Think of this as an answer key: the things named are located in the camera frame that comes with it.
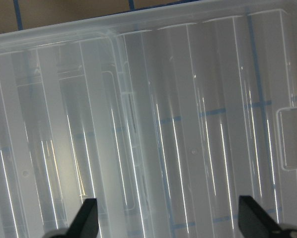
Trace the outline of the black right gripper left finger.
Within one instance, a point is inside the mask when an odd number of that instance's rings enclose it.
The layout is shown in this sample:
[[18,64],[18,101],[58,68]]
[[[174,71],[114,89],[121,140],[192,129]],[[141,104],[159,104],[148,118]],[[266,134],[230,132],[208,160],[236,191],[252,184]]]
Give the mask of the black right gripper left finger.
[[96,238],[99,233],[96,198],[86,199],[68,228],[50,231],[46,238]]

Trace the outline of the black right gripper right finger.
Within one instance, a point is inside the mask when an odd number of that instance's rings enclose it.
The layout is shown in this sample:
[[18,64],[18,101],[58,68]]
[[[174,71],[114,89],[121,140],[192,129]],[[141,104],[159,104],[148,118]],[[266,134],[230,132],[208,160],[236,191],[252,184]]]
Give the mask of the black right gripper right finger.
[[280,226],[250,195],[238,200],[238,227],[245,238],[297,238],[297,228]]

